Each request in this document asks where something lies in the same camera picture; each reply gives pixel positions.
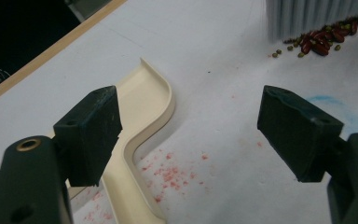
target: cream plastic scoop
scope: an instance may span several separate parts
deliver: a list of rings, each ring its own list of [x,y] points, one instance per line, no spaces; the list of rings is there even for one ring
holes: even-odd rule
[[[116,87],[123,131],[103,173],[116,222],[166,223],[132,157],[135,149],[171,118],[175,107],[172,88],[143,59]]]

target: blue marker smudge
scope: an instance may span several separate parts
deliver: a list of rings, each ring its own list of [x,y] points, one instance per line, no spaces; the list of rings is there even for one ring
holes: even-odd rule
[[[358,116],[338,99],[328,95],[316,95],[306,99],[328,114],[344,123],[341,137],[348,139],[352,133],[358,133]]]

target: white table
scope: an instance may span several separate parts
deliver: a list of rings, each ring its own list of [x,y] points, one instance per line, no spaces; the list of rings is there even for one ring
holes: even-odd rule
[[[329,223],[329,177],[298,183],[256,121],[268,84],[343,121],[343,138],[358,132],[358,35],[328,57],[298,59],[267,41],[264,6],[129,0],[0,97],[0,161],[11,143],[50,133],[88,92],[115,84],[144,57],[177,101],[134,158],[168,223]],[[279,59],[269,57],[275,49]],[[165,186],[170,169],[177,182]]]

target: wooden strip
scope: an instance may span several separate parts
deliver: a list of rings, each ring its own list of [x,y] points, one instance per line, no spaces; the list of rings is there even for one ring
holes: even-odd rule
[[[53,44],[50,48],[46,49],[39,56],[27,63],[25,66],[23,66],[18,72],[13,74],[13,76],[2,82],[0,84],[0,96],[6,91],[10,90],[10,88],[15,86],[17,83],[28,77],[30,74],[32,74],[33,71],[42,66],[44,63],[46,63],[48,60],[58,54],[61,50],[69,46],[73,41],[86,33],[89,28],[101,21],[104,17],[116,10],[126,1],[127,0],[112,0],[94,15],[80,23],[74,30],[72,30],[70,33],[68,33],[55,44]]]

